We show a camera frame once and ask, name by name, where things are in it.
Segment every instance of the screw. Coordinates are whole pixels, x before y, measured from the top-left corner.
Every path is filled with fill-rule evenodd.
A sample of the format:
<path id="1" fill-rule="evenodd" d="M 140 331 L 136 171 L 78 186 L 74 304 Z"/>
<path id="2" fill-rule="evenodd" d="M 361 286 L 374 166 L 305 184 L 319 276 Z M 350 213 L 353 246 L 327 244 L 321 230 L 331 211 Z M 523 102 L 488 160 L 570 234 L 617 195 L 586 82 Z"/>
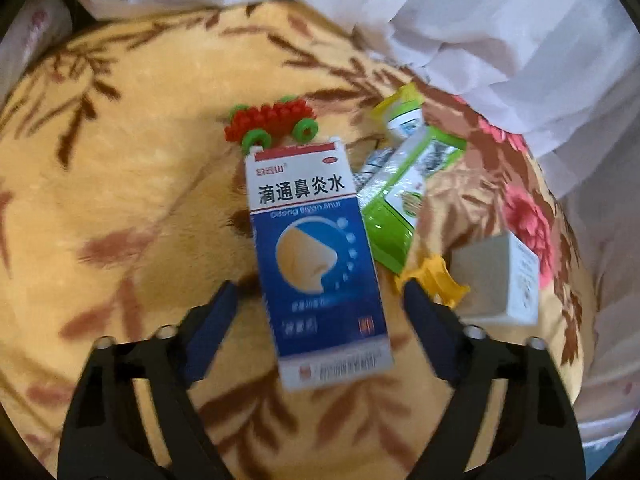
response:
<path id="1" fill-rule="evenodd" d="M 484 339 L 486 332 L 484 328 L 480 328 L 479 326 L 467 325 L 465 326 L 465 335 L 470 339 Z"/>
<path id="2" fill-rule="evenodd" d="M 171 339 L 172 337 L 176 337 L 178 335 L 178 329 L 175 325 L 164 325 L 161 326 L 156 332 L 156 337 L 158 339 Z"/>
<path id="3" fill-rule="evenodd" d="M 530 337 L 527 339 L 527 344 L 536 350 L 544 350 L 546 348 L 545 340 L 539 337 Z"/>
<path id="4" fill-rule="evenodd" d="M 112 345 L 115 345 L 116 341 L 113 337 L 106 335 L 103 337 L 99 337 L 95 340 L 94 348 L 98 350 L 104 350 L 105 348 L 109 348 Z"/>

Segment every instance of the red toy car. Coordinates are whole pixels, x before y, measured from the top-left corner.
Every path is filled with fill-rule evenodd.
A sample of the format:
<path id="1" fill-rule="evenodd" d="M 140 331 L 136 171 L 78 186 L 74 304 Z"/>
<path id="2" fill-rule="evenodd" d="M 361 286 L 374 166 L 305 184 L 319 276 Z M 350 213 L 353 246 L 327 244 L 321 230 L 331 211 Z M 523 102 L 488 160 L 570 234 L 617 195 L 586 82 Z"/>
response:
<path id="1" fill-rule="evenodd" d="M 309 142 L 318 133 L 315 119 L 316 114 L 301 97 L 283 97 L 273 106 L 264 104 L 260 109 L 237 105 L 229 113 L 225 139 L 240 142 L 245 155 L 254 145 L 270 147 L 272 137 L 291 134 L 298 142 Z"/>

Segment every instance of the nasal drops box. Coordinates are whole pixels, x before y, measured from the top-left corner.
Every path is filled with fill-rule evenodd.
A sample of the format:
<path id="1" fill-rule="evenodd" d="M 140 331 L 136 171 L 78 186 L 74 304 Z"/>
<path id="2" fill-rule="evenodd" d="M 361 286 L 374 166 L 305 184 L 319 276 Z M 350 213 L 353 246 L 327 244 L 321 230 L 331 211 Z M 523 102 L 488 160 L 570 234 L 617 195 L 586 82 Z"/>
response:
<path id="1" fill-rule="evenodd" d="M 283 386 L 390 368 L 378 280 L 342 143 L 252 150 L 249 208 Z"/>

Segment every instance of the floral blanket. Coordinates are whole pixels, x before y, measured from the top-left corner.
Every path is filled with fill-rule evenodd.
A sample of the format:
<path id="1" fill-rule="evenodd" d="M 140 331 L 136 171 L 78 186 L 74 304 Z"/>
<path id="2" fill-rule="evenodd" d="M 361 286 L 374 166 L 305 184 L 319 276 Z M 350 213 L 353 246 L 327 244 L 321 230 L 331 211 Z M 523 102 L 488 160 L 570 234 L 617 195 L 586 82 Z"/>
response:
<path id="1" fill-rule="evenodd" d="M 340 135 L 360 167 L 384 133 L 373 106 L 414 80 L 427 120 L 468 140 L 428 181 L 409 266 L 513 230 L 542 261 L 540 322 L 496 330 L 548 341 L 575 399 L 593 352 L 595 299 L 562 209 L 520 136 L 292 3 L 205 9 L 84 33 L 47 54 L 0 113 L 0 399 L 55 471 L 60 431 L 92 342 L 149 336 L 205 303 L 223 280 L 242 294 L 210 375 L 191 399 L 237 478 L 401 479 L 450 397 L 378 267 L 396 364 L 299 393 L 278 381 L 228 111 L 304 95 L 319 139 Z M 168 463 L 138 385 L 156 458 Z M 472 464 L 497 422 L 489 406 Z"/>

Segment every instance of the nose illustration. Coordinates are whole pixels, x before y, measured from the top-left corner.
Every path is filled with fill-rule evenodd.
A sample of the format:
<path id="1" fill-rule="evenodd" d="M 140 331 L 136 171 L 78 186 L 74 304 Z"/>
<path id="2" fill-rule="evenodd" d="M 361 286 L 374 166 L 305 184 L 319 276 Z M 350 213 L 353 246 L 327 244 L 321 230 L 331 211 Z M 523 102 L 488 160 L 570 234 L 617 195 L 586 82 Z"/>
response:
<path id="1" fill-rule="evenodd" d="M 338 261 L 337 252 L 292 226 L 280 235 L 276 260 L 282 277 L 290 286 L 307 294 L 324 292 L 322 277 Z"/>

